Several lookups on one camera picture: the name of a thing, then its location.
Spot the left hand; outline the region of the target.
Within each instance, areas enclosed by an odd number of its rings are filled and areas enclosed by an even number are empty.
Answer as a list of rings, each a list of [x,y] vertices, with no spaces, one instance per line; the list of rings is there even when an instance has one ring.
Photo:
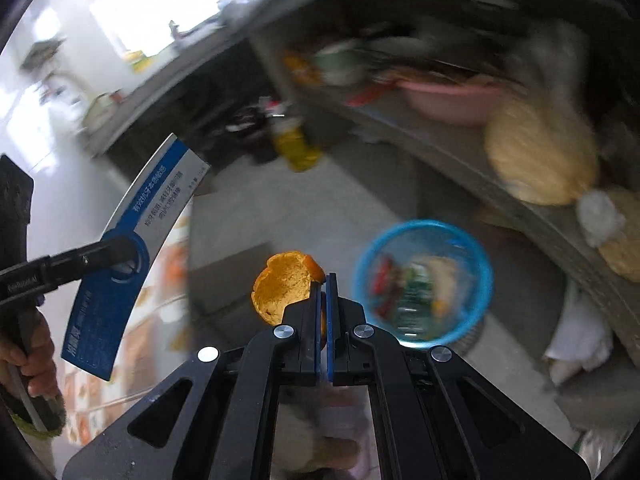
[[[10,396],[17,399],[20,397],[17,385],[8,369],[12,364],[28,378],[26,389],[32,398],[42,396],[45,399],[54,399],[60,393],[53,359],[54,343],[49,325],[40,312],[35,317],[30,346],[32,350],[25,354],[13,342],[1,336],[1,385]]]

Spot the green sleeve left forearm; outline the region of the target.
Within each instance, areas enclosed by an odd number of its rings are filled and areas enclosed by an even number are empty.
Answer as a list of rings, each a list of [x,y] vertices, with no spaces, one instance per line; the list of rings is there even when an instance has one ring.
[[[1,401],[8,410],[14,424],[23,434],[39,440],[59,437],[66,425],[66,409],[63,397],[58,394],[46,399],[42,396],[30,398],[29,408],[20,398],[1,386]]]

